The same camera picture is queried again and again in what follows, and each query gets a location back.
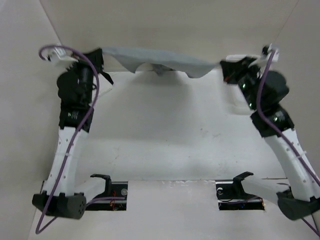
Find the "grey tank top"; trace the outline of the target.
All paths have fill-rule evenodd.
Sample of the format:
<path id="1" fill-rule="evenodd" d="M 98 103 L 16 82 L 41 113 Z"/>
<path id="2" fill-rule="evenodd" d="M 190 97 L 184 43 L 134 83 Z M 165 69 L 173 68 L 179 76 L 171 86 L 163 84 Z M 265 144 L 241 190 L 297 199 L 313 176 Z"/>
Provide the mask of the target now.
<path id="1" fill-rule="evenodd" d="M 218 62 L 209 62 L 196 57 L 168 50 L 140 47 L 103 47 L 102 52 L 115 58 L 126 70 L 135 73 L 143 64 L 150 64 L 161 76 L 168 70 L 185 73 L 191 79 L 198 79 L 218 68 Z"/>

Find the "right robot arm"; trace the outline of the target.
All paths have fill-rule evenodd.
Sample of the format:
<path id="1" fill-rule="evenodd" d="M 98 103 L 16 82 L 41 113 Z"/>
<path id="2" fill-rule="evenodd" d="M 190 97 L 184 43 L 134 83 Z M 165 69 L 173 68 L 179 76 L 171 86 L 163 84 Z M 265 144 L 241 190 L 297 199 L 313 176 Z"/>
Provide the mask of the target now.
<path id="1" fill-rule="evenodd" d="M 299 143 L 292 119 L 280 104 L 290 91 L 285 77 L 278 71 L 261 71 L 254 61 L 252 57 L 220 61 L 223 80 L 239 87 L 253 111 L 254 127 L 275 154 L 289 185 L 272 184 L 246 171 L 235 176 L 230 187 L 223 187 L 218 198 L 264 198 L 288 219 L 299 220 L 319 211 L 320 180 Z"/>

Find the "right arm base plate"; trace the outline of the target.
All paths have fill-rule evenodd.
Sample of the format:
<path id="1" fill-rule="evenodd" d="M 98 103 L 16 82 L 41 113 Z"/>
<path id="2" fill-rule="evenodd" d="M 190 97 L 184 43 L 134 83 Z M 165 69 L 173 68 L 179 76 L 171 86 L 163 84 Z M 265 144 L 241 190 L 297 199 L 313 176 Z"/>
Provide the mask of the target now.
<path id="1" fill-rule="evenodd" d="M 252 172 L 243 172 L 235 176 L 232 180 L 220 180 L 215 183 L 217 199 L 227 204 L 244 204 L 260 197 L 246 193 L 242 186 L 242 181 L 253 176 Z"/>

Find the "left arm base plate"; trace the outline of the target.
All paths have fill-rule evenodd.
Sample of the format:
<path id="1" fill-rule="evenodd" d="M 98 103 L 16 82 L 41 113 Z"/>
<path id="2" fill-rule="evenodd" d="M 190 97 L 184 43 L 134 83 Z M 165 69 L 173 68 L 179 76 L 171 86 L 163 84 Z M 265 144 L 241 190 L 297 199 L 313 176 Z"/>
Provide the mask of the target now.
<path id="1" fill-rule="evenodd" d="M 98 192 L 91 202 L 94 201 L 107 201 L 111 200 L 116 202 L 117 200 L 127 200 L 128 196 L 128 182 L 113 182 L 109 175 L 105 174 L 92 174 L 91 178 L 104 181 L 104 187 Z"/>

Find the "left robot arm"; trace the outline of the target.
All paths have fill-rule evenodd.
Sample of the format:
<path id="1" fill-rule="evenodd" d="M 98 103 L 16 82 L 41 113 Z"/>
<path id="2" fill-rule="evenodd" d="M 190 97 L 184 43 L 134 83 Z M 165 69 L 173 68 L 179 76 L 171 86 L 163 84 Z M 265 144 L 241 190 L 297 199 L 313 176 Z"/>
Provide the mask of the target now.
<path id="1" fill-rule="evenodd" d="M 56 81 L 60 98 L 58 144 L 53 164 L 43 189 L 32 197 L 32 205 L 44 215 L 56 218 L 80 219 L 87 203 L 94 197 L 108 199 L 112 195 L 110 177 L 92 174 L 88 181 L 75 187 L 78 160 L 84 140 L 88 136 L 98 100 L 102 77 L 110 85 L 114 82 L 104 72 L 103 50 L 96 48 L 81 53 L 70 47 L 48 45 L 47 60 L 65 62 L 66 71 Z"/>

